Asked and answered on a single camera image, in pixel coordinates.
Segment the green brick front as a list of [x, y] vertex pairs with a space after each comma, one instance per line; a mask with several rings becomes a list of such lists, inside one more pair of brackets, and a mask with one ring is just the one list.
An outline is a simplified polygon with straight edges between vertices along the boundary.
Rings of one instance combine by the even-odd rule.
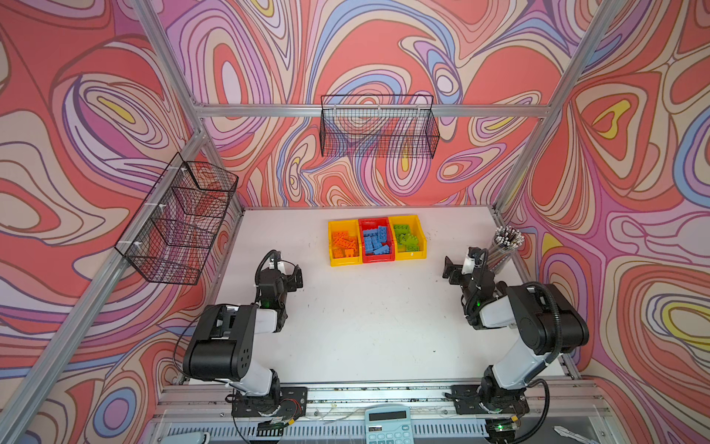
[[393, 231], [395, 232], [396, 237], [412, 233], [412, 230], [410, 229], [410, 225], [408, 225], [408, 224], [394, 224]]

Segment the green long brick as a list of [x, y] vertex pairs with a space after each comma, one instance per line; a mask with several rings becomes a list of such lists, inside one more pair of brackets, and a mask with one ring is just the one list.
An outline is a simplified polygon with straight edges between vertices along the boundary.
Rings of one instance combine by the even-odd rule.
[[417, 253], [421, 251], [420, 241], [414, 234], [401, 235], [396, 238], [399, 253]]

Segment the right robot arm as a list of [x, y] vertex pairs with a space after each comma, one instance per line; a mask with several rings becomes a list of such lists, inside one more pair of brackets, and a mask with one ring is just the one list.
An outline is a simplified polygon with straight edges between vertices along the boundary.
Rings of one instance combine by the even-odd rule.
[[525, 392], [558, 357], [584, 346], [589, 329], [553, 284], [510, 286], [496, 281], [488, 251], [471, 247], [461, 264], [444, 260], [442, 278], [461, 290], [460, 303], [476, 330], [515, 327], [518, 339], [505, 356], [484, 370], [480, 383], [454, 385], [445, 395], [458, 414], [525, 414]]

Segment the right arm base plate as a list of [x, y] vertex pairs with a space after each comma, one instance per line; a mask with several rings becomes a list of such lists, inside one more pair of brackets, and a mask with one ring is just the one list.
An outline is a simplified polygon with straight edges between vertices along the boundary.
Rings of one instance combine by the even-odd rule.
[[504, 390], [480, 385], [453, 385], [444, 397], [452, 401], [456, 413], [525, 416], [530, 412], [524, 390]]

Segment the blue long brick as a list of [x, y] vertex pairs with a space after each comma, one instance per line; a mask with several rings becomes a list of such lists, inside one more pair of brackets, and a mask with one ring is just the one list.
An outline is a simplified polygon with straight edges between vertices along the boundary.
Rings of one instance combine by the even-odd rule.
[[364, 250], [366, 255], [373, 255], [372, 254], [372, 246], [371, 246], [371, 240], [370, 238], [375, 236], [379, 238], [379, 230], [378, 229], [366, 229], [366, 231], [362, 232], [362, 236], [364, 237]]

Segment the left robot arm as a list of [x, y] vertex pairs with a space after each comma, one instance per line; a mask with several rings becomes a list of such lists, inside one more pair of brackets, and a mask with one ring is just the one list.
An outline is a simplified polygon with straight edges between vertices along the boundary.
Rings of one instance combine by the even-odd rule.
[[256, 361], [255, 337], [281, 332], [288, 319], [287, 301], [303, 287], [301, 268], [269, 251], [254, 273], [255, 297], [247, 305], [208, 305], [200, 315], [182, 361], [189, 379], [220, 382], [238, 394], [280, 400], [277, 371]]

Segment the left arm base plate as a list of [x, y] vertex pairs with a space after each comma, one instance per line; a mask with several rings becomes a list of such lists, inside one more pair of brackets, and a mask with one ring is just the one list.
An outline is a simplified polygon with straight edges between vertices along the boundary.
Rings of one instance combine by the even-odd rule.
[[307, 411], [308, 388], [287, 386], [272, 390], [264, 396], [233, 395], [231, 416], [234, 418], [297, 419]]

